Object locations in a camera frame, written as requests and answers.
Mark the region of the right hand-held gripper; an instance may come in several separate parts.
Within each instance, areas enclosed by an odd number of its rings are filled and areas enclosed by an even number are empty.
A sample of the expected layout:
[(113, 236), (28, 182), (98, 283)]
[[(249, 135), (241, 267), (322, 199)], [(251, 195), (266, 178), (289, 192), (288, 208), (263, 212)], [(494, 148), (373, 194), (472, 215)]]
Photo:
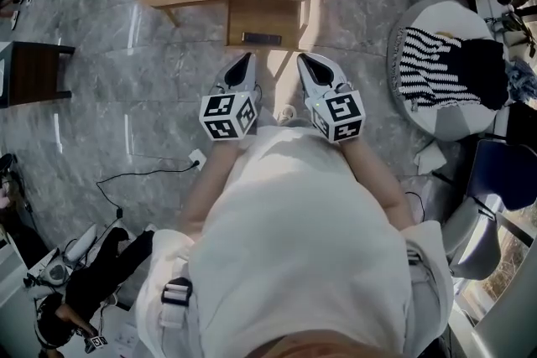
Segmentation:
[(306, 91), (336, 87), (305, 98), (313, 126), (331, 143), (358, 137), (366, 114), (359, 91), (347, 83), (341, 67), (322, 55), (307, 53), (298, 55), (297, 65)]

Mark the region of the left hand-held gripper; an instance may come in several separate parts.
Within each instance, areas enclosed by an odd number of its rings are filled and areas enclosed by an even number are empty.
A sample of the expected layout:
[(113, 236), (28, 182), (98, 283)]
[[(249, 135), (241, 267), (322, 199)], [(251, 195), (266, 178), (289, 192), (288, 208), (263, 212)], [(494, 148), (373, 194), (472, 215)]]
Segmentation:
[(213, 142), (243, 140), (256, 125), (260, 97), (256, 62), (250, 52), (234, 58), (202, 97), (199, 121)]

